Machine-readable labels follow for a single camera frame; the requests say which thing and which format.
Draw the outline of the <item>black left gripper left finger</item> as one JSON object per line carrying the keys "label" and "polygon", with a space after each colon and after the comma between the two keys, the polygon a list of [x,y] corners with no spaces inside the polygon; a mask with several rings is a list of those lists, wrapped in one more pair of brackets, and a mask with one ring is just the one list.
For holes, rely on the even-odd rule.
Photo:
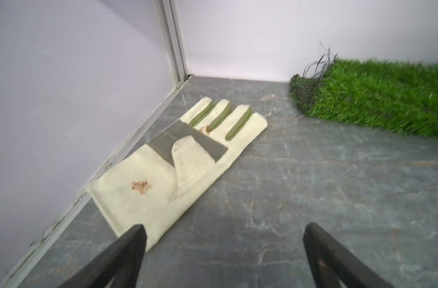
{"label": "black left gripper left finger", "polygon": [[134,288],[146,244],[146,230],[142,224],[136,224],[60,287]]}

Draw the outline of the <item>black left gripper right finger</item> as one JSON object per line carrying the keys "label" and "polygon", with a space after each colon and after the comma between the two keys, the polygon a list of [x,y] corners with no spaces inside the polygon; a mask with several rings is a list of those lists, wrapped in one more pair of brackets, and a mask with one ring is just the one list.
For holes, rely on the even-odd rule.
{"label": "black left gripper right finger", "polygon": [[317,223],[304,231],[304,248],[318,288],[390,288],[392,285],[360,261]]}

